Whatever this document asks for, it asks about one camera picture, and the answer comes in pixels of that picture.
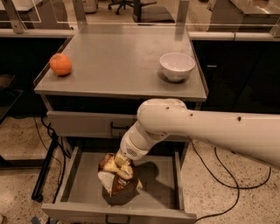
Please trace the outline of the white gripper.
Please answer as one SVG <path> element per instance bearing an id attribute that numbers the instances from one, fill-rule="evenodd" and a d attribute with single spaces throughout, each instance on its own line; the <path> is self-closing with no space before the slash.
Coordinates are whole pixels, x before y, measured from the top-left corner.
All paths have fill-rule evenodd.
<path id="1" fill-rule="evenodd" d="M 115 155 L 115 159 L 108 161 L 104 166 L 103 170 L 105 172 L 118 172 L 118 167 L 129 166 L 130 160 L 139 160 L 144 157 L 151 146 L 148 140 L 143 137 L 143 135 L 137 131 L 129 130 L 122 137 L 120 144 L 120 153 Z"/>

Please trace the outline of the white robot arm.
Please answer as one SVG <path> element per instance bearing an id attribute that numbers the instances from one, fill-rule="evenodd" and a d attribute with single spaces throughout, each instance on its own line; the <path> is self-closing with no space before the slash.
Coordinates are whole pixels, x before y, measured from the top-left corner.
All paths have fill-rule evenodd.
<path id="1" fill-rule="evenodd" d="M 280 115 L 190 110 L 177 99 L 150 99 L 122 137 L 119 165 L 143 158 L 169 136 L 189 137 L 280 168 Z"/>

